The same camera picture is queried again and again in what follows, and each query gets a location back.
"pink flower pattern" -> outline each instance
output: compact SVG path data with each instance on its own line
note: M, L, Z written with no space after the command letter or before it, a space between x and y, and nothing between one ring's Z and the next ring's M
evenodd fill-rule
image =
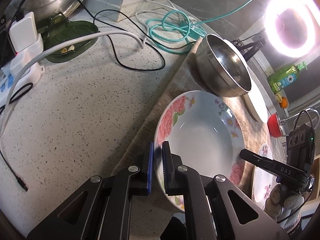
M268 145L266 144L262 147L262 157L267 157L267 155L268 155Z
M165 112L164 117L161 120L159 131L157 134L156 141L158 147L161 146L163 141L171 134L172 127L175 125L178 116L182 115L185 112L186 101L191 102L189 106L190 108L195 102L194 95L191 99L187 98L186 96L178 98Z
M229 180L234 185L236 185L236 186L239 185L241 178L242 178L243 170L244 170L244 161L241 160L240 162L233 164L233 166L231 168Z
M265 186L264 189L265 189L266 192L264 193L263 198L267 199L270 196L270 193L271 193L271 184L269 184L268 186Z
M185 110L185 106L184 106L185 103L186 103L185 96L178 98L172 104L174 111L177 113L181 113L183 110Z
M235 120L235 127L241 129L237 119Z
M161 120L161 124L159 127L158 135L157 135L157 143L160 146L165 138L167 138L172 131L172 123L173 123L173 105L169 107L169 109L165 112L164 117Z

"gray wall tile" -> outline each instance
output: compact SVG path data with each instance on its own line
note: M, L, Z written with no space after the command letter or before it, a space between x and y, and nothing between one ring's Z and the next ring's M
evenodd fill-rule
M225 14L248 0L171 0L201 20ZM254 0L238 12L221 20L207 23L218 34L227 39L238 38L264 15L270 0Z

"red object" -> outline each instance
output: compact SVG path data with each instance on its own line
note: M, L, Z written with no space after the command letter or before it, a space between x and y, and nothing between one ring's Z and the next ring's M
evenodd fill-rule
M279 125L281 124L279 124L278 119L279 118L277 116L277 113L274 113L268 119L269 133L272 137L275 137L275 138L282 137L280 127L279 127Z

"teal cable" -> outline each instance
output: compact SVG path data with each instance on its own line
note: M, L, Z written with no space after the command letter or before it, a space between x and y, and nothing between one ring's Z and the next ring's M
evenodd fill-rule
M180 13L181 15L183 15L183 17L185 18L185 21L187 22L187 27L188 27L187 30L181 30L178 25L175 25L173 23L165 21L166 18L172 13ZM189 20L188 16L184 12L181 12L179 10L173 10L173 11L168 12L162 18L162 20L160 20L160 19L150 19L150 20L148 20L146 22L146 24L149 26L149 23L153 22L153 21L161 22L161 24L155 24L152 27L149 27L149 36L151 38L154 39L155 37L157 37L158 39L160 39L162 41L167 41L167 42L171 42L171 43L175 43L175 42L180 42L180 41L186 40L187 44L188 44L188 46L187 46L187 48L185 50L176 51L176 50L173 50L173 49L167 49L167 48L163 47L162 45L160 45L158 43L155 43L160 49L162 49L162 50L164 50L166 52L169 52L169 53L172 53L172 54L178 54L178 55L179 54L185 54L185 53L188 53L190 51L192 45L190 44L190 42L188 40L188 35L190 33L191 24L190 24L190 20ZM176 39L176 40L175 39L165 38L165 37L162 37L162 36L160 36L159 34L157 34L157 33L155 33L153 31L155 28L159 28L159 27L162 27L165 31L168 31L168 32L171 32L171 31L174 31L174 30L179 30L180 32L185 33L185 34L183 35L182 38Z
M191 26L198 25L198 24L202 24L202 23L207 23L207 22L212 22L212 21L215 21L215 20L219 20L219 19L221 19L221 18L223 18L223 17L229 16L229 15L237 12L238 10L242 9L244 6L248 5L248 4L249 4L250 2L252 2L252 1L253 1L253 0L249 0L249 1L247 1L246 3L244 3L243 5L241 5L240 7L238 7L237 9L234 9L233 11L228 12L228 13L226 13L226 14L224 14L224 15L215 17L215 18L213 18L213 19L208 19L208 20L205 20L205 21L202 21L202 22L197 22L197 23L191 24Z
M252 2L253 0L249 0L247 2L245 2L243 5L239 6L238 8L234 9L233 11L231 12L228 12L226 14L223 14L221 16L217 16L215 18L212 18L212 19L208 19L208 20L205 20L205 21L201 21L201 22L197 22L197 23L194 23L194 24L191 24L190 21L189 21L189 17L182 11L179 11L179 10L173 10L173 11L170 11L168 12L162 19L151 19L151 20L148 20L146 22L146 25L149 26L149 23L150 22L153 22L153 21L157 21L157 22L161 22L161 24L156 24L156 25L153 25L152 27L149 26L149 36L152 37L154 39L154 37L162 40L162 41L167 41L167 42L172 42L172 43L175 43L175 42L180 42L180 41L183 41L183 40L186 40L187 43L189 44L189 40L188 40L188 35L190 33L190 29L192 26L196 26L196 25L199 25L199 24L202 24L202 23L208 23L208 22L212 22L212 21L215 21L215 20L218 20L218 19L221 19L221 18L224 18L226 16L229 16L237 11L239 11L240 9L242 9L243 7L245 7L246 5L248 5L250 2ZM170 22L167 22L166 21L166 18L172 14L172 13L179 13L179 14L182 14L183 17L185 18L185 21L186 21L186 26L184 27L179 27L178 25L175 25L173 23L170 23ZM174 39L168 39L168 38L165 38L163 36L160 36L159 34L156 34L153 30L155 28L159 28L159 27L162 27L163 30L165 31L179 31L183 37L181 39L177 39L177 40L174 40ZM166 51L166 52L169 52L169 53L172 53L172 54L185 54L185 53L188 53L191 49L191 45L187 47L187 49L183 50L183 51L175 51L175 50L170 50L170 49L167 49L163 46L161 46L160 44L158 43L155 43L156 46L158 46L160 49Z

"gray rock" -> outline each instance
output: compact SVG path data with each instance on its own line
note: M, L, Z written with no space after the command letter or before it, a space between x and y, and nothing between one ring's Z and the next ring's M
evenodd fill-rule
M303 202L304 198L302 195L291 195L284 201L283 207L292 210L301 206Z
M278 204L280 202L280 191L273 189L270 193L270 200L273 204Z
M271 200L268 198L266 201L266 213L272 217L272 218L276 218L277 216L279 216L281 214L281 205L280 204L273 204L271 202Z

